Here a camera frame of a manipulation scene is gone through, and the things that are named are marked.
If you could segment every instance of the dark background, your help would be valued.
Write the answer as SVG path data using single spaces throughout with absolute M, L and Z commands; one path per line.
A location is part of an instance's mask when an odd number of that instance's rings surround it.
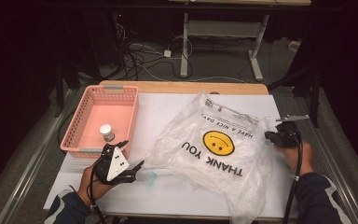
M 270 17 L 265 39 L 273 41 L 283 36 L 303 39 L 288 76 L 310 63 L 320 66 L 322 87 L 358 154 L 358 1 L 313 1 L 312 4 L 344 6 L 345 13 L 318 16 L 313 23 L 310 23 L 310 17 L 274 15 Z M 165 43 L 173 35 L 180 34 L 182 14 L 156 12 L 154 19 L 145 20 L 150 14 L 123 13 L 123 24 L 126 29 Z M 103 39 L 94 38 L 104 28 L 109 29 L 110 24 L 104 18 L 98 19 L 103 22 L 97 22 L 100 26 L 93 29 L 96 23 L 90 20 L 94 18 L 92 13 L 71 12 L 68 15 L 64 21 L 60 13 L 40 8 L 31 0 L 21 3 L 0 1 L 0 173 L 23 137 L 46 112 L 58 60 L 63 62 L 63 77 L 75 88 L 75 72 L 83 70 L 100 75 L 101 54 L 112 48 L 105 45 Z M 235 15 L 220 17 L 242 18 Z M 107 31 L 106 35 L 109 38 L 112 33 Z M 302 90 L 309 89 L 311 84 L 310 77 L 291 83 Z

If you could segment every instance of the pill bottle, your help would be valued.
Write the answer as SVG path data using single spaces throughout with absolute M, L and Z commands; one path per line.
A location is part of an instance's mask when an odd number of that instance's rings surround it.
M 111 142 L 115 139 L 115 134 L 112 132 L 112 127 L 109 124 L 101 126 L 100 133 L 103 135 L 103 139 L 106 142 Z

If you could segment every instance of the pink basket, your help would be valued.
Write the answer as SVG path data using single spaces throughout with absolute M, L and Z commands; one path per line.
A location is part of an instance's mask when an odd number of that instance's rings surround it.
M 109 144 L 129 140 L 123 150 L 128 158 L 138 104 L 138 87 L 88 86 L 62 139 L 61 149 L 78 158 L 99 158 L 106 144 L 100 127 L 110 124 L 116 137 Z

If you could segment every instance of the bottle cap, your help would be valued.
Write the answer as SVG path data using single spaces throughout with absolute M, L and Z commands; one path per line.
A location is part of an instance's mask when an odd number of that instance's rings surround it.
M 103 135 L 110 134 L 112 132 L 112 127 L 109 124 L 104 124 L 100 128 L 100 133 Z

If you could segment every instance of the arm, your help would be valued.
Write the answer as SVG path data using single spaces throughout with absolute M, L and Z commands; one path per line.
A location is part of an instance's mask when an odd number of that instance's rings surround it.
M 337 187 L 316 173 L 302 175 L 296 188 L 298 223 L 351 223 L 337 204 Z
M 337 187 L 325 176 L 313 172 L 312 148 L 303 141 L 303 160 L 296 187 L 298 223 L 351 223 L 337 204 Z M 276 147 L 284 154 L 292 172 L 297 166 L 297 149 Z
M 93 165 L 84 169 L 80 188 L 76 191 L 64 190 L 54 199 L 54 202 L 48 211 L 48 217 L 45 224 L 60 223 L 85 223 L 86 217 L 90 215 L 91 199 L 89 198 L 90 177 Z M 93 177 L 92 191 L 95 200 L 104 196 L 114 186 L 104 185 Z

